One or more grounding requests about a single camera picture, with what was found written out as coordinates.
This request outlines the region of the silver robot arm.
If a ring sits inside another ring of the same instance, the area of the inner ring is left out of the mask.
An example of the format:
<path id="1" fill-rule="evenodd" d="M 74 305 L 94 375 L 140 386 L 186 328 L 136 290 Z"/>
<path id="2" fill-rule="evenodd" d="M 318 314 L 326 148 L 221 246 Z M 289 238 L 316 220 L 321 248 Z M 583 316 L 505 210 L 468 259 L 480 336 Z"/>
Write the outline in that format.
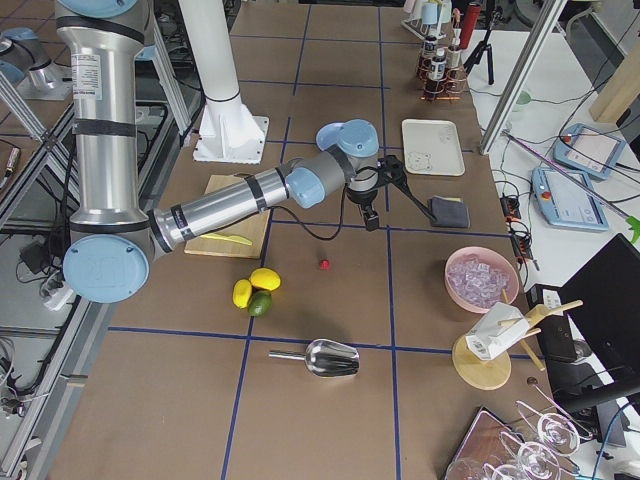
<path id="1" fill-rule="evenodd" d="M 85 299 L 127 299 L 144 285 L 157 257 L 287 199 L 309 208 L 342 188 L 354 198 L 377 193 L 377 132 L 355 119 L 333 132 L 314 158 L 289 161 L 168 210 L 142 210 L 134 62 L 151 42 L 153 5 L 60 1 L 55 13 L 71 53 L 80 192 L 63 273 Z"/>

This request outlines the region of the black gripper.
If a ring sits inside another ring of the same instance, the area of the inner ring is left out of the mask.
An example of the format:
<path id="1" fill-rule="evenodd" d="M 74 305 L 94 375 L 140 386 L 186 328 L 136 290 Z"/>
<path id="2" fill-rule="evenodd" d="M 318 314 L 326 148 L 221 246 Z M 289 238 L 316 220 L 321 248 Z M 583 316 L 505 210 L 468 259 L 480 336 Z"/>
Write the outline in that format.
<path id="1" fill-rule="evenodd" d="M 376 188 L 366 191 L 356 191 L 351 188 L 347 189 L 348 199 L 358 206 L 362 218 L 366 220 L 365 227 L 367 231 L 373 231 L 373 228 L 378 229 L 380 225 L 379 215 L 373 206 L 377 195 L 378 191 Z"/>

